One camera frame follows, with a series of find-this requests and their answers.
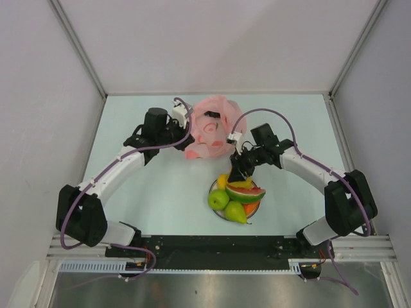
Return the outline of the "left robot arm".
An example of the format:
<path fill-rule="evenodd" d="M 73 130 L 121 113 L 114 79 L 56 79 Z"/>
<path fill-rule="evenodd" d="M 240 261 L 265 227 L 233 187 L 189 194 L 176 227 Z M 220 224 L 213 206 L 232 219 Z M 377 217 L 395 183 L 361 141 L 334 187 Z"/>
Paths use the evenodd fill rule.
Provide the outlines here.
<path fill-rule="evenodd" d="M 104 205 L 133 172 L 145 167 L 161 149 L 183 151 L 194 142 L 192 113 L 192 107 L 183 101 L 176 102 L 171 113 L 163 108 L 149 108 L 143 124 L 124 141 L 110 164 L 76 186 L 61 188 L 56 228 L 63 248 L 69 250 L 81 244 L 94 247 L 102 243 L 119 246 L 130 257 L 141 251 L 137 229 L 109 221 Z"/>

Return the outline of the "yellow fake banana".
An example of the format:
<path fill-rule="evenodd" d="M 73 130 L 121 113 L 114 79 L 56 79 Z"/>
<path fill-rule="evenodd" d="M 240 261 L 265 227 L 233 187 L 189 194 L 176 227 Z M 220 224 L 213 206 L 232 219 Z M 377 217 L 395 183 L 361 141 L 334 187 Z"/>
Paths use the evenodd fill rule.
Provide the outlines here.
<path fill-rule="evenodd" d="M 233 187 L 237 187 L 237 188 L 246 188 L 246 189 L 253 188 L 252 177 L 251 176 L 249 176 L 244 181 L 230 182 L 229 181 L 229 175 L 231 175 L 231 171 L 232 171 L 232 169 L 230 169 L 229 172 L 227 173 L 227 179 L 226 179 L 227 184 L 229 184 Z"/>

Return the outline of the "white printed plate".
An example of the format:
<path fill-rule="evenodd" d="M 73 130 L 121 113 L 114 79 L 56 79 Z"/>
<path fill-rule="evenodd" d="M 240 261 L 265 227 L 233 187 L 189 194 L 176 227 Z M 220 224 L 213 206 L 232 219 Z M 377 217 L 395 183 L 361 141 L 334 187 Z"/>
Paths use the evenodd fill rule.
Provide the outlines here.
<path fill-rule="evenodd" d="M 215 181 L 213 182 L 213 184 L 211 185 L 211 187 L 210 187 L 210 189 L 209 189 L 209 192 L 212 193 L 213 191 L 215 191 L 215 190 L 217 190 L 217 189 L 218 189 L 218 184 L 217 184 L 217 180 L 215 180 Z M 225 217 L 225 212 L 224 212 L 224 210 L 216 210 L 216 209 L 213 209 L 213 211 L 214 211 L 219 217 L 221 217 L 222 219 L 228 221 L 228 219 Z"/>

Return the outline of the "green fake pear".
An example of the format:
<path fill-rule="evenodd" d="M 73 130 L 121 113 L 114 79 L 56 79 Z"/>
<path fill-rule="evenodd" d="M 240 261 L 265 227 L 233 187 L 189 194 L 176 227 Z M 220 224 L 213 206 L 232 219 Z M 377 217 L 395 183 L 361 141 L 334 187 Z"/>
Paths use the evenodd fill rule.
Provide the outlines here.
<path fill-rule="evenodd" d="M 224 208 L 224 216 L 228 221 L 240 223 L 242 225 L 249 225 L 247 215 L 243 205 L 236 201 L 230 201 Z"/>

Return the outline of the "yellow fake fruit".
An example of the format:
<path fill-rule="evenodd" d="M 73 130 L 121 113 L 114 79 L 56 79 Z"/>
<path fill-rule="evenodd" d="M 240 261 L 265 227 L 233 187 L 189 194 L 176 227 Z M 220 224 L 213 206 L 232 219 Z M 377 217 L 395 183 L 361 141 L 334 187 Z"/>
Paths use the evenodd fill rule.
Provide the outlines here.
<path fill-rule="evenodd" d="M 227 185 L 228 174 L 221 174 L 217 179 L 217 184 L 219 189 L 225 189 Z"/>

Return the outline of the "green fake apple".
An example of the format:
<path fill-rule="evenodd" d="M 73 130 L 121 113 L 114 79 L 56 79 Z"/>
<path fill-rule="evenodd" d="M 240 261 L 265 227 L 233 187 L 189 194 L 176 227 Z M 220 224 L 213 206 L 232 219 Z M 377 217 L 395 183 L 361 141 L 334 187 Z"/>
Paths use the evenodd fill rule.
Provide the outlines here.
<path fill-rule="evenodd" d="M 223 210 L 230 202 L 230 198 L 224 189 L 215 189 L 209 193 L 207 201 L 213 210 Z"/>

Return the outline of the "red fake fruit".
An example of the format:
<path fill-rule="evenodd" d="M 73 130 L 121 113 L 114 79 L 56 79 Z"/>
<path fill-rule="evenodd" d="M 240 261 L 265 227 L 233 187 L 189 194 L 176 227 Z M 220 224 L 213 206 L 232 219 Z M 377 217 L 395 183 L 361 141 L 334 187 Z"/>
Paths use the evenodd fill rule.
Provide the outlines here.
<path fill-rule="evenodd" d="M 244 211 L 247 215 L 247 217 L 253 215 L 255 211 L 257 211 L 259 207 L 260 202 L 255 202 L 255 203 L 249 203 L 249 204 L 243 204 Z"/>

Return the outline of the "fake watermelon slice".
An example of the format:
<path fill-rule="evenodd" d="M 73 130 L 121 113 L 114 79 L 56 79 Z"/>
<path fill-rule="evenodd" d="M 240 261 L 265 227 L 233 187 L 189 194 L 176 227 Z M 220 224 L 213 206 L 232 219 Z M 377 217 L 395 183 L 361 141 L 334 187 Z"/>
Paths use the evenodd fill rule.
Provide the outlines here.
<path fill-rule="evenodd" d="M 260 187 L 252 187 L 248 189 L 243 187 L 234 187 L 229 184 L 225 186 L 225 192 L 231 200 L 242 204 L 259 202 L 266 194 L 266 191 Z"/>

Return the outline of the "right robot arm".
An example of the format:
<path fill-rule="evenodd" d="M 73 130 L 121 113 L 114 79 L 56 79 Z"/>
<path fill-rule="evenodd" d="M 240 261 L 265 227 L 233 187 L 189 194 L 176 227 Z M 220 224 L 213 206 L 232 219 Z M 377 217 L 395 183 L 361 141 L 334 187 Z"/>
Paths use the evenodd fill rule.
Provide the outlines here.
<path fill-rule="evenodd" d="M 242 147 L 240 132 L 227 136 L 227 143 L 236 147 L 230 157 L 230 181 L 245 180 L 252 176 L 257 166 L 268 164 L 297 175 L 324 196 L 324 216 L 296 234 L 296 249 L 301 256 L 312 257 L 320 244 L 345 237 L 369 225 L 377 216 L 377 206 L 361 171 L 332 169 L 299 153 L 293 141 L 280 141 L 267 123 L 252 129 L 251 133 L 256 144 L 249 150 Z"/>

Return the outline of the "pink plastic bag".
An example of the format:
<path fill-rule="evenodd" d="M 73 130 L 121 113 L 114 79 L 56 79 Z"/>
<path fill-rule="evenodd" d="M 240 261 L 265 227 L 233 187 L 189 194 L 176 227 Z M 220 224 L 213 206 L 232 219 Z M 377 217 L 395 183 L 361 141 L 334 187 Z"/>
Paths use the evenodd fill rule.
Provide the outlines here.
<path fill-rule="evenodd" d="M 204 115 L 206 111 L 219 112 L 220 119 Z M 237 102 L 228 100 L 223 95 L 214 95 L 203 99 L 193 107 L 191 135 L 195 142 L 190 144 L 184 154 L 187 159 L 214 158 L 232 152 L 234 146 L 226 143 L 232 130 L 247 132 L 246 119 L 235 124 L 243 111 Z"/>

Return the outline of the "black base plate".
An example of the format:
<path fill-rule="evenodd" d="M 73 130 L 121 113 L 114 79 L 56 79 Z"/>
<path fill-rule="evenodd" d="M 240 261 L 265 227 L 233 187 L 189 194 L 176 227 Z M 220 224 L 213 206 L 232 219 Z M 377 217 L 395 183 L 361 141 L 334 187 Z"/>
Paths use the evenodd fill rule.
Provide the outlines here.
<path fill-rule="evenodd" d="M 145 235 L 132 247 L 154 253 L 161 268 L 268 269 L 280 260 L 329 258 L 327 244 L 308 246 L 280 235 Z"/>

